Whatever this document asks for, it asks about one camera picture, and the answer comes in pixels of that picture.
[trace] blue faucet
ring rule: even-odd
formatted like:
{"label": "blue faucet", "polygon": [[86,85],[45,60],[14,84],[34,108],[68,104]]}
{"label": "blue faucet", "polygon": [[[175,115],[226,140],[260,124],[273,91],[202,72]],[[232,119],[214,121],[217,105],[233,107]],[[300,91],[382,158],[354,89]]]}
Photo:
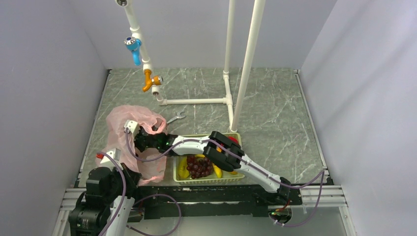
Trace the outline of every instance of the blue faucet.
{"label": "blue faucet", "polygon": [[141,60],[139,58],[139,48],[141,46],[141,41],[134,37],[127,37],[124,40],[124,44],[126,45],[126,48],[129,49],[129,51],[132,53],[133,61],[135,62],[135,65],[141,65]]}

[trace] gray wall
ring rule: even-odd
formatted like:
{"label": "gray wall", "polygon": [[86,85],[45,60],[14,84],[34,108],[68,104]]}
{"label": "gray wall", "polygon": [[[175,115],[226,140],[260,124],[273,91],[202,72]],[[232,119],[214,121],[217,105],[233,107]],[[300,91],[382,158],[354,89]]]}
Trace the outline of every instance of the gray wall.
{"label": "gray wall", "polygon": [[359,235],[416,235],[417,5],[339,0],[302,66]]}
{"label": "gray wall", "polygon": [[[107,68],[134,67],[123,40],[130,35],[114,0],[70,0]],[[236,1],[231,66],[241,67],[253,0]],[[268,0],[254,67],[301,68],[336,0]],[[135,0],[155,67],[223,67],[227,0]]]}
{"label": "gray wall", "polygon": [[0,235],[50,235],[106,70],[66,0],[0,3]]}

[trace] yellow banana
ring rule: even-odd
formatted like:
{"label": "yellow banana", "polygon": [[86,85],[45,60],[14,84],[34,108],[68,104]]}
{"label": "yellow banana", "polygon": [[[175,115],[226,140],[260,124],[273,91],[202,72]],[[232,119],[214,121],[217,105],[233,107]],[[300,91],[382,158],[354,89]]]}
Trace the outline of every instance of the yellow banana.
{"label": "yellow banana", "polygon": [[223,172],[221,171],[221,169],[214,164],[213,164],[213,170],[216,173],[216,176],[218,178],[221,178],[223,176]]}
{"label": "yellow banana", "polygon": [[190,176],[190,172],[187,170],[187,158],[184,157],[178,166],[178,175],[181,178],[188,178]]}

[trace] orange pipe fitting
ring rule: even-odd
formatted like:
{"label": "orange pipe fitting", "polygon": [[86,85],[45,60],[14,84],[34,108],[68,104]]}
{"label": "orange pipe fitting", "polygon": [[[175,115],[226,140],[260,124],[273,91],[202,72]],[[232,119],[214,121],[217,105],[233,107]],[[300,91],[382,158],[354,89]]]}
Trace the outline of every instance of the orange pipe fitting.
{"label": "orange pipe fitting", "polygon": [[161,85],[163,82],[162,77],[160,76],[154,76],[152,79],[150,78],[150,75],[152,74],[151,70],[145,70],[145,86],[142,88],[143,92],[146,92],[152,87],[152,85]]}

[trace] marble floor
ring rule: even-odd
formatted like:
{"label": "marble floor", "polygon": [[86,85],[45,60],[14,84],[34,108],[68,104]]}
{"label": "marble floor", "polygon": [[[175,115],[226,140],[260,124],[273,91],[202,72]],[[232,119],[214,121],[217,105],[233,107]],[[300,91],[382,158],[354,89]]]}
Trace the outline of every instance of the marble floor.
{"label": "marble floor", "polygon": [[[154,75],[164,78],[162,95],[168,99],[220,98],[225,96],[222,68],[156,68]],[[230,88],[234,104],[238,96],[241,68],[230,69]],[[117,106],[146,106],[165,119],[185,110],[187,117],[172,123],[168,132],[179,135],[227,132],[227,107],[224,104],[158,106],[150,92],[143,93],[142,69],[110,71],[79,187],[85,187],[90,170],[96,167],[97,151],[107,143],[106,116]],[[305,183],[322,169],[310,120],[291,68],[253,68],[238,126],[242,149],[267,170],[292,183]],[[173,162],[168,158],[164,180],[153,185],[177,185],[173,181]],[[255,184],[245,177],[232,184]]]}

